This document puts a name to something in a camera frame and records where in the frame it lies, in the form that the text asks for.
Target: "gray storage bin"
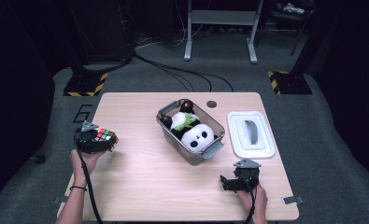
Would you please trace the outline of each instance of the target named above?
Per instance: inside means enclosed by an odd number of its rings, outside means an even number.
[[[169,105],[166,105],[158,111],[156,116],[157,122],[161,125],[163,129],[164,138],[166,141],[191,165],[198,165],[203,160],[209,159],[214,156],[224,144],[221,142],[225,135],[224,128],[211,118],[203,109],[201,109],[194,101],[193,102],[193,112],[199,117],[201,123],[208,125],[217,136],[208,146],[199,152],[190,151],[181,141],[167,128],[161,121],[160,118],[164,116],[173,117],[177,112],[179,112],[181,104],[188,99],[181,99],[174,101]]]

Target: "table surface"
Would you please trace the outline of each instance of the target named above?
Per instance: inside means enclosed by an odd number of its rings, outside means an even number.
[[[165,105],[190,99],[225,129],[224,147],[212,158],[192,166],[165,140],[156,121]],[[209,108],[206,103],[215,101]],[[113,152],[99,159],[91,174],[97,208],[104,221],[240,221],[245,211],[239,197],[225,191],[220,175],[234,179],[234,154],[227,115],[231,111],[259,111],[270,124],[261,96],[255,92],[112,92],[102,96],[93,124],[115,132],[120,141]],[[260,182],[267,192],[268,220],[295,220],[296,204],[284,204],[292,196],[278,149],[260,163]],[[69,193],[73,178],[67,186]],[[89,195],[84,220],[95,220]]]

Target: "stuffed animal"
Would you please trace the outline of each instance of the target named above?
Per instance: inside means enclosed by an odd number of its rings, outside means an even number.
[[[217,136],[206,124],[202,124],[193,112],[193,102],[186,100],[173,117],[164,116],[160,121],[192,152],[202,151]]]

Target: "yellow and black tape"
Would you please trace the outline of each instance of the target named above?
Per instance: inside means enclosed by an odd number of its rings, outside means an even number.
[[[100,77],[98,84],[89,91],[65,91],[64,96],[97,96],[105,85],[108,73],[103,74]]]
[[[275,74],[289,74],[289,72],[276,72],[276,71],[268,71],[269,80],[271,81],[272,89],[275,94],[281,94],[279,86],[277,85],[277,80],[275,79]]]

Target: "gray carpet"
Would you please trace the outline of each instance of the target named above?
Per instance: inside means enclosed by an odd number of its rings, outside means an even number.
[[[369,174],[353,159],[334,129],[329,107],[313,77],[305,79],[312,95],[275,95],[267,71],[290,71],[296,54],[290,56],[294,38],[265,32],[256,48],[259,62],[249,62],[247,35],[238,33],[204,36],[195,40],[192,60],[184,62],[185,44],[171,47],[154,44],[136,52],[154,62],[208,73],[228,80],[234,91],[256,91],[263,103],[286,167],[294,195],[302,196],[300,217],[293,223],[369,223]],[[108,67],[108,64],[90,68]],[[100,97],[108,91],[209,91],[206,81],[180,73],[193,85],[133,58],[123,68],[108,74],[100,95],[63,96],[72,73],[64,69],[54,76],[56,92],[45,144],[37,154],[43,164],[26,162],[0,193],[0,223],[54,223],[71,175],[68,154],[73,148],[73,122],[82,105],[92,120]],[[221,79],[207,77],[212,91],[231,91]]]

